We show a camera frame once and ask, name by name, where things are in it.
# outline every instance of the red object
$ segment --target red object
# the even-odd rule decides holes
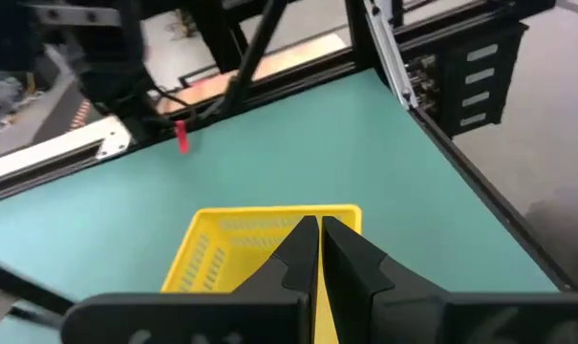
[[[184,120],[177,120],[176,128],[176,138],[178,138],[178,147],[181,150],[181,154],[186,154],[189,151],[189,138],[186,135],[186,123]]]

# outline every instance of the yellow basket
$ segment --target yellow basket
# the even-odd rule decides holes
[[[207,208],[189,226],[162,292],[232,292],[269,258],[305,215],[334,216],[361,232],[356,205]],[[319,257],[316,344],[337,343]]]

